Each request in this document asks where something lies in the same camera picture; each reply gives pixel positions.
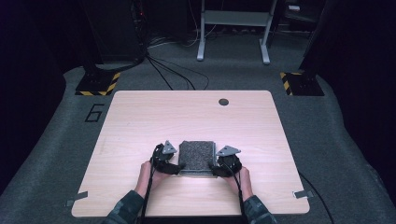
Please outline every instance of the plaid sleeve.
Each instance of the plaid sleeve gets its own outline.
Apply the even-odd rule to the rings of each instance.
[[[268,211],[262,201],[253,195],[244,201],[245,213],[249,224],[274,224],[275,217]]]
[[[103,224],[131,224],[135,223],[137,213],[143,205],[144,199],[134,192],[129,191],[119,202],[117,202],[114,209],[107,215]]]

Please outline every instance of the gray sponge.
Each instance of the gray sponge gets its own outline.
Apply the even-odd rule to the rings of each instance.
[[[209,164],[216,162],[214,142],[183,141],[179,146],[178,164],[186,164],[181,175],[212,175]]]

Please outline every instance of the cable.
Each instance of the cable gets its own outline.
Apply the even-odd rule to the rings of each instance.
[[[159,47],[159,46],[162,46],[162,45],[167,45],[167,44],[177,44],[177,43],[179,43],[179,42],[176,42],[176,41],[171,41],[171,42],[163,42],[163,43],[160,43],[160,44],[157,44],[157,45],[154,45],[154,46],[149,46],[149,47],[148,47],[148,49],[157,48],[157,47]]]
[[[195,90],[194,85],[192,84],[192,82],[191,82],[188,78],[186,78],[185,76],[181,75],[179,72],[176,72],[175,70],[173,70],[173,69],[171,69],[171,68],[165,66],[163,63],[158,62],[156,59],[154,59],[154,58],[152,58],[152,57],[150,57],[150,59],[151,59],[152,61],[154,61],[155,63],[157,63],[159,66],[161,66],[164,70],[166,70],[166,71],[168,71],[168,72],[170,72],[170,73],[173,73],[173,74],[177,75],[178,77],[182,77],[184,80],[186,80],[188,83],[190,83],[190,85],[192,86],[192,88]]]
[[[164,59],[159,59],[159,58],[155,58],[155,57],[152,57],[152,56],[150,56],[150,58],[155,59],[155,60],[158,60],[158,61],[162,61],[162,62],[165,62],[165,63],[170,63],[170,64],[172,64],[172,65],[174,65],[174,66],[177,66],[177,67],[179,67],[179,68],[188,70],[188,71],[193,72],[193,73],[195,73],[195,74],[198,74],[198,75],[200,75],[200,76],[202,76],[202,77],[205,77],[205,78],[206,78],[206,85],[205,85],[205,87],[204,87],[204,90],[206,90],[207,86],[209,85],[209,77],[206,76],[206,75],[204,75],[204,74],[202,74],[202,73],[199,73],[199,72],[196,72],[196,71],[194,71],[194,70],[191,70],[190,68],[186,68],[186,67],[180,66],[180,65],[178,65],[178,64],[176,64],[176,63],[168,62],[168,61],[166,61],[166,60],[164,60]]]
[[[151,157],[150,159],[151,162],[151,167],[149,170],[149,180],[148,180],[148,188],[146,190],[146,195],[145,195],[145,201],[143,201],[143,208],[142,208],[142,214],[140,215],[140,224],[144,223],[144,219],[145,219],[145,215],[146,215],[146,209],[148,206],[148,202],[149,202],[149,193],[151,191],[151,185],[152,185],[152,177],[154,177],[154,173],[155,173],[155,169],[154,169],[154,160]]]
[[[171,87],[171,85],[169,84],[169,82],[166,80],[166,78],[163,76],[163,73],[161,73],[161,71],[154,65],[154,63],[151,61],[149,56],[146,56],[146,58],[148,59],[148,61],[151,63],[151,65],[155,68],[155,70],[157,70],[157,72],[160,74],[160,76],[163,78],[163,80],[165,81],[166,85],[168,85],[169,89],[171,89],[171,91],[173,90],[173,88]]]
[[[241,185],[236,178],[236,175],[233,173],[233,170],[228,166],[225,162],[223,162],[221,165],[224,165],[233,175],[233,179],[235,180],[236,186],[238,187],[238,197],[239,197],[239,206],[241,207],[241,215],[242,218],[245,220],[246,223],[248,223],[248,218],[247,215],[245,214],[245,206],[244,206],[244,199],[242,196],[242,190],[241,190]]]
[[[312,185],[312,183],[311,183],[307,178],[305,178],[305,176],[304,176],[300,171],[298,171],[298,174],[299,174],[299,175],[309,184],[309,186],[311,186],[311,188],[317,193],[318,197],[320,198],[320,200],[321,200],[322,203],[323,203],[324,208],[326,209],[326,212],[327,212],[327,215],[329,216],[330,221],[331,221],[332,224],[333,224],[333,223],[334,223],[334,219],[332,219],[332,214],[330,213],[330,210],[329,210],[329,208],[327,207],[326,203],[324,202],[323,198],[320,196],[318,190],[315,189],[315,187]]]
[[[192,82],[191,82],[187,77],[185,77],[185,76],[181,75],[179,72],[177,72],[177,71],[175,71],[175,70],[173,70],[173,69],[167,67],[167,66],[164,65],[163,63],[158,62],[155,58],[152,58],[152,57],[149,56],[149,55],[147,56],[147,59],[148,59],[149,62],[154,66],[154,68],[157,70],[157,72],[160,73],[160,75],[162,76],[163,80],[165,80],[165,82],[168,84],[169,89],[172,90],[173,88],[170,86],[170,84],[169,84],[169,83],[167,82],[167,80],[164,78],[163,74],[160,72],[160,70],[157,68],[157,66],[160,66],[163,70],[165,70],[165,71],[167,71],[167,72],[169,72],[169,73],[172,73],[172,74],[174,74],[174,75],[176,75],[176,76],[178,76],[178,77],[183,78],[183,79],[186,81],[186,83],[187,83],[187,89],[189,89],[189,83],[190,83],[190,85],[192,86],[192,89],[193,89],[193,90],[196,90],[196,89],[195,89],[195,86],[192,84]]]
[[[220,11],[223,10],[224,7],[224,0],[221,1],[221,8]],[[207,35],[205,35],[205,37],[207,37],[208,35],[210,35],[210,33],[212,33],[212,31],[216,28],[217,25],[214,25],[213,28],[207,33]]]
[[[182,45],[183,47],[191,47],[192,45],[194,45],[198,41],[198,36],[199,36],[198,25],[197,25],[197,21],[195,20],[194,14],[192,13],[192,7],[191,7],[191,1],[190,0],[189,0],[189,6],[190,6],[190,12],[191,12],[192,20],[194,21],[194,24],[195,24],[196,37],[195,37],[195,40],[193,40],[191,44]]]
[[[149,45],[156,45],[157,43],[162,43],[163,40],[167,39],[168,37],[165,36],[156,36],[156,37],[152,37],[149,41]]]

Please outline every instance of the small round object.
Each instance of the small round object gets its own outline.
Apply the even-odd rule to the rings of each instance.
[[[230,102],[227,99],[224,99],[224,98],[219,99],[219,104],[220,105],[228,105],[228,103],[230,103]]]

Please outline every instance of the stand leg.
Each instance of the stand leg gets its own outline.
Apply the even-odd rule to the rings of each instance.
[[[204,60],[205,53],[205,0],[202,0],[201,6],[201,39],[199,41],[197,61]]]
[[[270,64],[270,57],[268,55],[268,49],[267,49],[267,39],[268,39],[268,34],[270,33],[272,19],[274,17],[275,6],[276,6],[276,0],[274,0],[271,5],[271,10],[268,15],[268,21],[265,26],[264,35],[262,39],[260,39],[260,48],[262,49],[262,62],[265,65]]]

